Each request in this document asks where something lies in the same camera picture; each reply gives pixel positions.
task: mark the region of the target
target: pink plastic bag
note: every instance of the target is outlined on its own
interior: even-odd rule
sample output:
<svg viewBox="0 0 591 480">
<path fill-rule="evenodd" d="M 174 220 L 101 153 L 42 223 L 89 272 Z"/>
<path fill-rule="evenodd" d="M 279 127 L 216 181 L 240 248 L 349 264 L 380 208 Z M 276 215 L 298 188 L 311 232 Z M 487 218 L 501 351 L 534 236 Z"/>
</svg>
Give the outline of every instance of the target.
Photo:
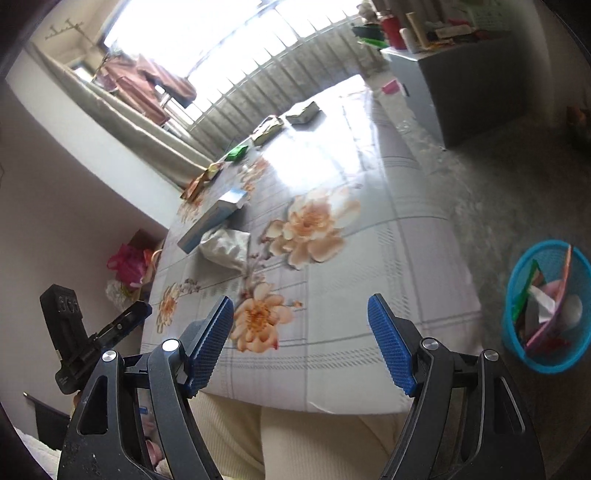
<svg viewBox="0 0 591 480">
<path fill-rule="evenodd" d="M 109 270 L 115 270 L 115 278 L 132 288 L 140 288 L 146 273 L 144 253 L 129 245 L 121 245 L 119 251 L 107 262 Z"/>
</svg>

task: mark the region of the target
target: blue gripper pad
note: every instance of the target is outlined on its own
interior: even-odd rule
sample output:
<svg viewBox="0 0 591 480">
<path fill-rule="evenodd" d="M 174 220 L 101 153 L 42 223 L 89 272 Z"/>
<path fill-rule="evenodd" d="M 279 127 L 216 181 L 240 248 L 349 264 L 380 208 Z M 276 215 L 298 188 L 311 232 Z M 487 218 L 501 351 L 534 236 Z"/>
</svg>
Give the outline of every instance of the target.
<svg viewBox="0 0 591 480">
<path fill-rule="evenodd" d="M 234 304 L 228 297 L 224 297 L 212 309 L 207 319 L 193 322 L 183 332 L 181 341 L 193 337 L 191 344 L 194 345 L 187 348 L 183 342 L 185 352 L 189 356 L 185 360 L 184 368 L 187 374 L 184 390 L 188 398 L 194 397 L 198 390 L 207 387 L 233 322 Z"/>
<path fill-rule="evenodd" d="M 413 376 L 413 356 L 394 325 L 394 314 L 383 298 L 372 295 L 368 301 L 368 320 L 394 383 L 412 397 L 417 381 Z"/>
</svg>

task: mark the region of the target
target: green object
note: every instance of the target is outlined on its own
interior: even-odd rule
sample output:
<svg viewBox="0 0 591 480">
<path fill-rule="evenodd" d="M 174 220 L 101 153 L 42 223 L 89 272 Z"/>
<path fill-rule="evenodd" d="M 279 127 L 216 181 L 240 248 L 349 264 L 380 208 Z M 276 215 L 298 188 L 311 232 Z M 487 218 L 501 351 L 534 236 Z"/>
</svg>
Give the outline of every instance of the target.
<svg viewBox="0 0 591 480">
<path fill-rule="evenodd" d="M 511 316 L 513 318 L 513 323 L 517 321 L 519 315 L 521 314 L 523 308 L 525 307 L 525 303 L 527 302 L 527 298 L 529 295 L 530 285 L 533 283 L 534 279 L 539 275 L 541 272 L 540 265 L 536 260 L 532 260 L 531 267 L 530 267 L 530 274 L 527 277 L 527 281 L 525 282 L 525 286 L 521 293 L 517 296 L 515 303 L 513 304 L 513 311 L 511 312 Z"/>
<path fill-rule="evenodd" d="M 372 47 L 376 47 L 376 48 L 388 48 L 390 45 L 388 45 L 386 42 L 381 41 L 381 40 L 374 40 L 373 38 L 362 38 L 359 37 L 359 41 L 361 43 L 367 43 L 367 45 L 371 45 Z"/>
<path fill-rule="evenodd" d="M 248 150 L 248 145 L 238 145 L 237 147 L 234 147 L 233 149 L 231 149 L 228 152 L 228 155 L 226 155 L 226 158 L 224 160 L 225 161 L 242 160 L 244 158 L 244 155 L 246 155 L 247 150 Z"/>
</svg>

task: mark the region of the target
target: floral bed sheet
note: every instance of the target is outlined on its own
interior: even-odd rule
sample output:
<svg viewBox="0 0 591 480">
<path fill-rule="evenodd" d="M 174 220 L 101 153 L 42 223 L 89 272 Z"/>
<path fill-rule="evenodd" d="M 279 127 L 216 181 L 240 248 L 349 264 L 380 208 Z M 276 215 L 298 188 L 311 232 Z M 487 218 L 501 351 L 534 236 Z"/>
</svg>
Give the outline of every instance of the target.
<svg viewBox="0 0 591 480">
<path fill-rule="evenodd" d="M 408 410 L 367 321 L 392 311 L 455 351 L 480 350 L 480 304 L 452 227 L 408 147 L 359 77 L 314 97 L 185 203 L 166 239 L 142 353 L 205 318 L 220 295 L 234 326 L 206 391 L 263 406 L 338 414 Z M 248 192 L 231 228 L 251 233 L 246 275 L 185 254 L 178 239 L 222 194 Z"/>
</svg>

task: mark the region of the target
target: red cup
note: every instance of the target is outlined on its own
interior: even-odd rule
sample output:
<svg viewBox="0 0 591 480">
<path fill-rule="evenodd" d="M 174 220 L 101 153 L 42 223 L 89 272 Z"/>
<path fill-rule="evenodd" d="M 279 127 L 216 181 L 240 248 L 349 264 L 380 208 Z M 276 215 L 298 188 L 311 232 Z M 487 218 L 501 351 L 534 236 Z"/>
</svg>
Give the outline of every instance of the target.
<svg viewBox="0 0 591 480">
<path fill-rule="evenodd" d="M 406 50 L 406 44 L 400 34 L 400 28 L 402 27 L 398 17 L 389 15 L 382 19 L 382 30 L 386 34 L 390 46 L 396 48 L 396 50 Z"/>
</svg>

